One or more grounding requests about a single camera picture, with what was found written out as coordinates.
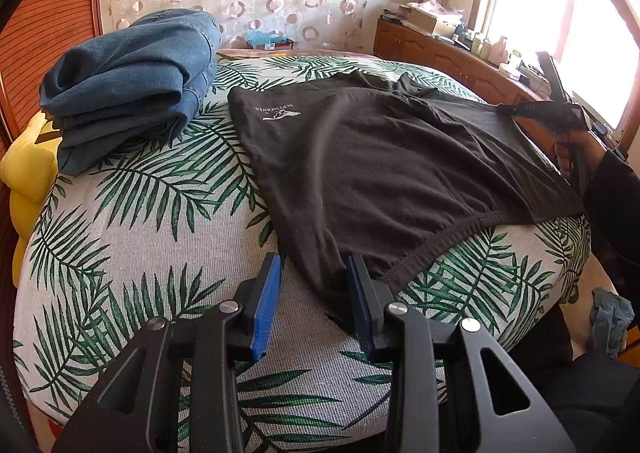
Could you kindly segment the person's right hand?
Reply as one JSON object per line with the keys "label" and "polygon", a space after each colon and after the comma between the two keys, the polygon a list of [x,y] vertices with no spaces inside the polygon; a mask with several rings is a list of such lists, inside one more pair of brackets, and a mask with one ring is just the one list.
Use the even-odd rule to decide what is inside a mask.
{"label": "person's right hand", "polygon": [[584,158],[587,176],[591,179],[606,153],[606,147],[590,131],[568,130],[555,133],[554,151],[562,176],[570,181],[574,168],[573,154]]}

